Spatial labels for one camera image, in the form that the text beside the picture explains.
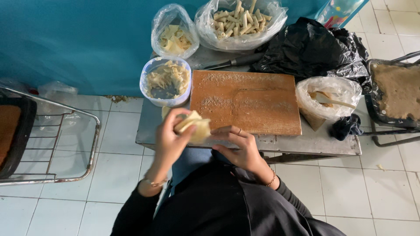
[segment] gold bracelet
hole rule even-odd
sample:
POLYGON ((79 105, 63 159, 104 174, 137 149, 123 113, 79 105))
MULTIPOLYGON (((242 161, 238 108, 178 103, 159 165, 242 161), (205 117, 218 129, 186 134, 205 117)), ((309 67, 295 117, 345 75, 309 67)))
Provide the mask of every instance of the gold bracelet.
POLYGON ((149 172, 149 170, 147 170, 146 174, 144 175, 143 181, 150 183, 150 185, 152 187, 162 187, 167 181, 168 181, 168 177, 165 177, 162 182, 160 183, 155 183, 152 182, 148 177, 147 177, 147 173, 149 172))
POLYGON ((273 184, 274 180, 276 179, 275 171, 273 169, 271 169, 271 170, 273 171, 273 179, 271 180, 271 182, 268 185, 266 185, 267 187, 270 187, 270 185, 273 184))

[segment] black tray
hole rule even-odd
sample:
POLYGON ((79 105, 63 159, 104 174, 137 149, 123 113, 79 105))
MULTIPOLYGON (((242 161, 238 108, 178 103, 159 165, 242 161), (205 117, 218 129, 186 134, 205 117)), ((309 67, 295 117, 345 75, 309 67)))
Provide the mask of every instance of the black tray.
POLYGON ((14 105, 21 109, 12 144, 0 166, 0 179, 3 179, 13 175, 22 159, 37 114, 37 103, 26 97, 0 98, 0 105, 14 105))
POLYGON ((378 85, 375 83, 375 73, 373 72, 372 68, 374 65, 389 65, 389 66, 401 66, 401 67, 412 67, 418 65, 419 61, 415 63, 404 63, 399 62, 399 60, 405 60, 411 58, 413 56, 418 55, 419 52, 413 52, 407 54, 404 57, 397 58, 395 60, 379 60, 379 59, 370 59, 367 61, 367 69, 370 74, 370 80, 372 83, 372 91, 370 94, 365 95, 366 107, 369 113, 370 118, 380 126, 390 126, 396 128, 404 128, 404 129, 420 129, 420 121, 414 121, 411 118, 407 119, 397 119, 391 118, 383 114, 381 109, 379 108, 378 101, 382 100, 383 92, 379 89, 378 85))

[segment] wooden cutting board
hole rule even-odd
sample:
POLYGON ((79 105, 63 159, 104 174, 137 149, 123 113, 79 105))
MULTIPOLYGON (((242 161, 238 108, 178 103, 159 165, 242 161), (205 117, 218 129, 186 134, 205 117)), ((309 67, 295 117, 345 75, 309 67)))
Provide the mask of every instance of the wooden cutting board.
POLYGON ((301 135, 294 76, 234 71, 192 73, 191 110, 252 134, 301 135))

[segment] knife handle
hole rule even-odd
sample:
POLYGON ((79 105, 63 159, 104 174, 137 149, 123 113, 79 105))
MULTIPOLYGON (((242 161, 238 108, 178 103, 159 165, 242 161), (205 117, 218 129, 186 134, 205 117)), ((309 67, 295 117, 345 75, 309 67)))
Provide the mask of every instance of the knife handle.
POLYGON ((264 56, 263 52, 246 55, 243 57, 238 57, 232 60, 232 66, 245 66, 245 65, 251 65, 259 60, 264 56))

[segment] blue wall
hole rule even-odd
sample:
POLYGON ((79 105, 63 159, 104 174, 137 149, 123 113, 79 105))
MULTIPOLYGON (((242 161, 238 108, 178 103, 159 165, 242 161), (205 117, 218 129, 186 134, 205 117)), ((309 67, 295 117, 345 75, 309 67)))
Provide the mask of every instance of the blue wall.
MULTIPOLYGON (((287 24, 313 17, 325 1, 282 1, 287 24)), ((33 87, 59 80, 80 94, 141 96, 151 21, 173 2, 194 18, 207 0, 2 0, 0 77, 33 87)))

